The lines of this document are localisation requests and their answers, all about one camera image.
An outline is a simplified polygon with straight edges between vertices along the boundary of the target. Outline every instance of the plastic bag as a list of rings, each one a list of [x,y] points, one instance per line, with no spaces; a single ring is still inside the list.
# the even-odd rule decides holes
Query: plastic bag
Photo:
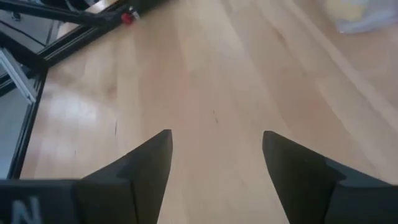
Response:
[[[398,0],[321,0],[341,33],[354,34],[398,22]]]

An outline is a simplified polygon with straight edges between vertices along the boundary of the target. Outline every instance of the black metal frame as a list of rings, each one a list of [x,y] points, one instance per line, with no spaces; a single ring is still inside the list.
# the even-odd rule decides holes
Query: black metal frame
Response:
[[[118,12],[121,14],[121,12],[128,10],[130,6],[132,6],[131,1],[119,0],[106,8],[103,12]],[[88,45],[90,42],[113,30],[121,23],[122,20],[120,20],[120,18],[114,17],[114,19],[108,20],[102,26],[79,26],[56,40],[48,47],[44,48],[38,53],[38,56],[42,57],[46,61],[48,67],[54,66],[56,63],[69,57],[71,54]],[[38,95],[37,102],[33,105],[29,105],[27,108],[17,146],[14,151],[14,157],[12,158],[11,166],[7,175],[8,179],[18,179],[21,174],[26,150],[29,145],[30,135],[33,130],[35,117],[42,97],[45,79],[47,78],[47,72],[37,74],[26,67],[23,69],[27,72],[28,78],[37,78],[34,86]],[[0,75],[0,83],[0,91],[4,92],[4,90],[9,91],[15,88],[14,83],[6,73]]]
[[[117,13],[105,12],[93,14],[90,12],[75,12],[57,7],[42,6],[32,2],[15,0],[1,0],[0,9],[87,26],[102,26],[105,22],[113,20]]]

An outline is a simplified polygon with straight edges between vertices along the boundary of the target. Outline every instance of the gray surface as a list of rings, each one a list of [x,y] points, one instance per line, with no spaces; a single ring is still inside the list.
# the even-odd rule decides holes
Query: gray surface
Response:
[[[27,106],[18,89],[0,97],[0,179],[7,177]]]
[[[12,20],[10,12],[2,10],[0,10],[0,20],[17,29],[23,30],[43,44],[46,43],[49,35],[51,36],[50,41],[55,40],[59,26],[59,21],[25,14],[21,14],[21,21],[17,22]],[[2,24],[0,24],[0,30],[34,52],[43,49],[43,46]],[[0,65],[0,75],[3,73],[5,71]],[[27,106],[27,100],[21,95],[18,89],[14,89],[0,97],[0,179],[7,177]]]

